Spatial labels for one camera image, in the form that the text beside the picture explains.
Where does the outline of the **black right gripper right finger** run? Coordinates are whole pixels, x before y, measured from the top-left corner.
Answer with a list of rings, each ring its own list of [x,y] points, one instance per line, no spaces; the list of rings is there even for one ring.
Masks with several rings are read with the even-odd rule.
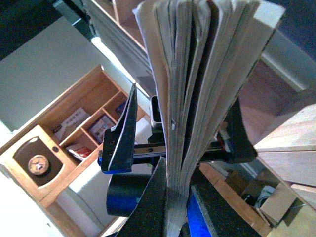
[[[211,184],[194,184],[191,189],[191,236],[259,236]]]

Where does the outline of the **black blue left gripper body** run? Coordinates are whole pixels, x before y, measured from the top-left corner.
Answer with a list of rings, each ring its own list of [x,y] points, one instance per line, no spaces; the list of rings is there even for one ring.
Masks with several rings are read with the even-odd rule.
[[[108,215],[128,217],[139,203],[152,175],[151,173],[132,173],[131,168],[133,165],[150,164],[154,170],[160,156],[165,155],[165,151],[162,150],[164,143],[135,145],[136,154],[133,156],[128,170],[120,166],[119,169],[108,171],[106,167],[112,160],[117,143],[118,139],[114,138],[113,135],[107,135],[103,149],[98,153],[97,162],[102,173],[112,176],[109,180],[106,199]]]

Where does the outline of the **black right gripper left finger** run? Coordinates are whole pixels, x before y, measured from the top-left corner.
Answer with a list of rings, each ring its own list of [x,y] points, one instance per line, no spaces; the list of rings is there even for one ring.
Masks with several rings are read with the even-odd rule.
[[[118,232],[118,237],[164,236],[166,187],[166,158],[161,157],[139,203]]]

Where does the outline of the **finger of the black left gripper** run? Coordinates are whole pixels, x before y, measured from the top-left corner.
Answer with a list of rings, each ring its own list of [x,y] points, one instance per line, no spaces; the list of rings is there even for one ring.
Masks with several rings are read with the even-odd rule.
[[[102,172],[131,172],[137,119],[137,87],[133,84],[116,126],[105,131]]]
[[[231,106],[224,122],[227,127],[220,130],[218,141],[211,143],[199,162],[248,163],[255,160],[257,151],[243,125],[239,100]]]

